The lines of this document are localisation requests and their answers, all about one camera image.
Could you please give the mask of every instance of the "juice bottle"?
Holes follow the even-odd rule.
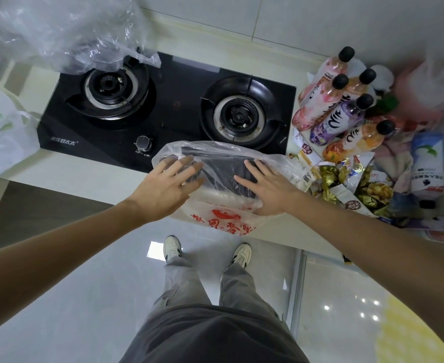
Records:
[[[364,110],[373,104],[373,97],[363,94],[355,101],[340,103],[321,123],[311,130],[313,144],[324,145],[364,119]]]
[[[342,101],[352,101],[368,92],[369,84],[376,79],[376,72],[366,69],[360,76],[352,77],[346,85]]]
[[[332,110],[340,102],[343,89],[348,81],[345,74],[339,74],[333,81],[326,81],[315,88],[311,92],[308,102],[295,113],[292,124],[299,131],[313,127],[318,118]]]
[[[322,157],[333,163],[364,152],[369,152],[379,146],[385,136],[395,129],[395,123],[386,119],[375,123],[365,123],[348,131],[345,136],[328,145],[322,152]]]
[[[334,57],[328,58],[319,67],[318,72],[314,75],[311,83],[299,94],[297,101],[299,106],[304,105],[304,98],[306,98],[314,88],[321,85],[324,81],[331,81],[339,74],[344,74],[348,71],[348,62],[354,56],[354,49],[351,47],[345,47],[341,52]]]

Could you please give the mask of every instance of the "kitchen countertop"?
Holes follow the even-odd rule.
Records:
[[[297,87],[307,85],[308,72],[315,72],[324,56],[307,53],[210,26],[151,13],[156,41],[151,47],[168,54],[196,60]],[[59,74],[36,67],[28,74],[13,69],[8,84],[25,109],[41,117]],[[298,109],[294,102],[294,111]],[[290,141],[288,151],[297,152]],[[0,177],[70,195],[116,204],[130,195],[145,173],[94,162],[66,154],[39,152],[17,164]],[[301,248],[320,255],[340,258],[325,239],[288,214],[269,221],[250,237]]]

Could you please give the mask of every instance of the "left hand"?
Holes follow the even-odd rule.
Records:
[[[201,162],[178,173],[192,160],[191,156],[176,162],[173,159],[164,159],[148,173],[133,194],[122,201],[132,206],[137,226],[155,222],[173,214],[190,198],[189,195],[203,184],[205,178],[185,183],[201,170],[203,167]]]

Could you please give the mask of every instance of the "sneaker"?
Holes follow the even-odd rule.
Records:
[[[250,262],[251,255],[252,247],[250,247],[250,244],[241,244],[239,247],[237,247],[237,250],[235,250],[230,265],[233,263],[237,263],[242,266],[242,268],[246,268]]]
[[[163,254],[165,255],[165,260],[168,263],[173,257],[182,256],[182,246],[180,241],[175,236],[168,236],[165,238],[165,243],[163,244]]]

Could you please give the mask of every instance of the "wall tile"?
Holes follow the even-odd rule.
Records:
[[[141,7],[252,36],[261,0],[139,0]]]
[[[352,46],[367,63],[419,56],[444,23],[444,0],[262,0],[255,37],[334,55]]]

